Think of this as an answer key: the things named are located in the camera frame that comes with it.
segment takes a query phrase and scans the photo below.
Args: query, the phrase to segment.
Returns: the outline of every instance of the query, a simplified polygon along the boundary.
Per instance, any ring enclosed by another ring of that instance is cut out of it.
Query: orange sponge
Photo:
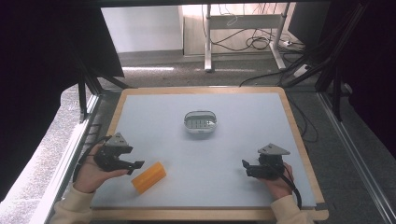
[[[165,169],[160,162],[154,163],[145,172],[132,180],[137,191],[142,194],[166,176]]]

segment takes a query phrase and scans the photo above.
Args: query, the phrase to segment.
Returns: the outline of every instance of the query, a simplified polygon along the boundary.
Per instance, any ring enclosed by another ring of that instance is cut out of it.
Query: wrist
[[[291,195],[291,190],[288,189],[278,189],[271,192],[275,200],[281,199],[283,197]]]
[[[73,184],[73,188],[78,190],[81,193],[94,193],[95,192],[95,190],[92,190],[91,188],[86,187],[77,181]]]

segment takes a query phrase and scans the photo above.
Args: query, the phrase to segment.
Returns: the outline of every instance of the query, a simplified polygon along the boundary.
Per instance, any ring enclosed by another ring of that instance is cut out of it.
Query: cable
[[[319,133],[318,133],[318,130],[315,127],[314,123],[308,118],[308,116],[303,112],[303,110],[299,106],[297,106],[295,101],[290,96],[287,95],[286,97],[288,97],[289,102],[297,109],[297,111],[300,113],[301,117],[303,117],[304,127],[302,128],[302,130],[300,132],[301,137],[303,138],[303,140],[305,142],[316,143],[318,141]],[[304,136],[308,130],[308,123],[312,126],[312,128],[315,131],[315,138],[313,140],[310,140],[310,139],[308,140],[308,139],[304,138]]]
[[[111,138],[111,135],[110,135],[110,136],[101,137],[101,138],[99,138],[99,140],[97,140],[95,143],[93,143],[91,147],[89,147],[87,150],[85,150],[84,154],[82,154],[82,156],[79,158],[79,160],[78,160],[78,162],[77,162],[75,171],[74,171],[74,173],[73,173],[73,182],[76,182],[76,179],[77,179],[77,176],[78,176],[78,172],[79,172],[79,170],[81,169],[81,166],[82,166],[82,164],[84,163],[84,161],[87,159],[88,156],[91,156],[91,155],[90,155],[91,150],[92,150],[97,144],[99,144],[100,142],[102,142],[102,141],[104,141],[104,140],[107,141],[107,140],[110,139],[110,138]]]

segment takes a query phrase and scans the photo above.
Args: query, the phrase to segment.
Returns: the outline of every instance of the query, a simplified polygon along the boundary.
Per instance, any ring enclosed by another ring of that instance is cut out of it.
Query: sleeve
[[[94,193],[82,193],[72,186],[64,200],[54,205],[55,215],[50,224],[89,223],[92,219],[90,204]]]
[[[271,208],[275,214],[277,224],[314,224],[309,214],[300,211],[292,195],[274,201],[271,204]]]

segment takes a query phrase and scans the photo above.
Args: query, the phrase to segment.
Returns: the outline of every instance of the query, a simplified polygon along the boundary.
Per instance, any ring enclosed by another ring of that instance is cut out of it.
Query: hand
[[[291,182],[294,180],[293,173],[291,166],[285,163],[285,172],[283,175],[291,180]],[[282,179],[278,178],[276,180],[267,180],[267,179],[261,179],[259,178],[260,181],[264,182],[264,184],[267,186],[267,188],[270,190],[271,194],[273,195],[275,200],[278,200],[280,198],[283,198],[285,196],[291,195],[292,190],[290,186]]]
[[[93,160],[93,155],[99,150],[102,144],[96,145],[91,150],[90,155],[84,161],[81,169],[78,172],[78,177],[74,183],[74,188],[83,193],[93,193],[96,191],[106,180],[126,175],[128,170],[116,170],[105,172]]]

